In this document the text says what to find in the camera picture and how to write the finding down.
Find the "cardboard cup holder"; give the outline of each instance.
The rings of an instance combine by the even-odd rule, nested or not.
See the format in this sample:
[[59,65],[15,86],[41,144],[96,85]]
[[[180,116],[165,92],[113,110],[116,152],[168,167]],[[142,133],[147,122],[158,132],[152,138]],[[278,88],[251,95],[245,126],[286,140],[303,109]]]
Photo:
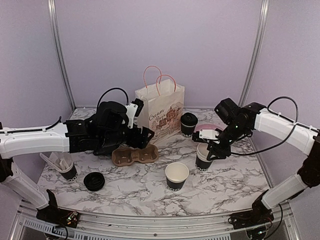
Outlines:
[[149,144],[144,149],[119,147],[112,152],[112,162],[117,167],[130,166],[134,162],[142,164],[153,163],[159,158],[158,148]]

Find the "white marble with gray veins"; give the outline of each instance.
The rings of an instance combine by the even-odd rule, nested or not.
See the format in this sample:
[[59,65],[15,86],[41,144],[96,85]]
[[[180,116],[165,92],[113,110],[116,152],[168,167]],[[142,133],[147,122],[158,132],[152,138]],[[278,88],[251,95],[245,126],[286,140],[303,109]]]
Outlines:
[[[197,115],[199,123],[225,125],[213,110],[186,109]],[[77,109],[72,119],[85,119],[94,109]],[[51,166],[46,165],[38,181],[55,193],[58,205],[65,208],[129,216],[196,216],[248,209],[268,184],[255,156],[231,156],[216,160],[206,172],[195,167],[197,143],[176,135],[162,142],[155,163],[116,167],[109,157],[90,152],[74,153],[79,173],[76,182],[68,183]],[[247,140],[232,148],[234,152],[253,151]],[[180,191],[166,186],[165,167],[173,162],[187,165],[190,175]],[[86,189],[83,180],[91,172],[105,177],[97,192]]]

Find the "paper cup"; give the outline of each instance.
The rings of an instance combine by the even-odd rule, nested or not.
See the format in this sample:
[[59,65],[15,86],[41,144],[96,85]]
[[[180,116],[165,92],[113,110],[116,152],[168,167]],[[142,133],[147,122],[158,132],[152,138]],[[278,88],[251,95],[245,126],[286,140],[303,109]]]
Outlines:
[[73,162],[71,166],[68,167],[66,170],[59,171],[59,172],[68,182],[74,182],[78,178],[77,169]]
[[165,168],[166,184],[172,191],[179,191],[189,176],[189,169],[181,162],[170,163]]
[[209,153],[209,151],[207,150],[207,147],[208,147],[207,143],[199,143],[196,148],[195,166],[201,172],[207,171],[213,162],[213,161],[207,160],[207,156]]
[[191,138],[198,123],[198,118],[194,114],[187,112],[181,116],[180,122],[182,136]]

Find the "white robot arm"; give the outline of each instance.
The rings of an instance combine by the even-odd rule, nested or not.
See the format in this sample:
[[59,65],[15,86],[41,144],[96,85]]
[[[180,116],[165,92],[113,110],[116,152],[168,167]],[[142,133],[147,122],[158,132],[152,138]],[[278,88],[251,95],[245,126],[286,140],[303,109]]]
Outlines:
[[154,133],[134,125],[143,102],[136,99],[126,106],[117,102],[102,102],[96,114],[86,120],[57,121],[51,126],[2,128],[0,123],[0,183],[31,202],[38,210],[37,218],[63,222],[68,211],[58,208],[56,198],[27,177],[13,162],[13,157],[42,152],[84,152],[106,155],[119,144],[144,148]]
[[195,142],[208,143],[208,161],[225,159],[231,154],[231,145],[252,135],[252,131],[259,131],[286,140],[307,155],[299,171],[264,192],[253,204],[251,211],[234,213],[230,216],[234,229],[250,227],[266,223],[274,219],[271,209],[285,200],[292,199],[306,188],[320,184],[320,156],[319,130],[274,114],[258,103],[251,103],[245,107],[238,107],[230,98],[220,102],[214,109],[222,121],[228,126],[223,131],[202,130],[196,132],[192,139]]

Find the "purple wall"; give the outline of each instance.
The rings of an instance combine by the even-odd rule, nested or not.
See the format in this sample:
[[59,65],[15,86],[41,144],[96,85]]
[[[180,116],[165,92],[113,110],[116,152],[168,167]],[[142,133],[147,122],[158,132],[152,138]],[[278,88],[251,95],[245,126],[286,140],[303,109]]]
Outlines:
[[[31,127],[69,117],[47,1],[2,0],[0,5],[0,121],[5,127]],[[14,160],[38,181],[44,161],[37,154]],[[0,239],[8,239],[19,203],[17,194],[0,185]]]
[[[268,104],[278,96],[293,97],[299,121],[320,127],[320,1],[271,1],[262,50],[247,103]],[[274,110],[295,115],[292,103],[283,101]],[[278,143],[266,134],[254,134],[259,149]],[[287,144],[265,152],[263,159],[275,184],[294,174],[306,158]],[[307,189],[291,201],[301,239],[320,236],[320,188]]]
[[[157,65],[185,88],[185,105],[240,98],[257,32],[257,0],[56,1],[61,43],[77,106],[111,87],[130,99]],[[148,83],[158,72],[147,74]],[[109,99],[124,102],[121,93]]]

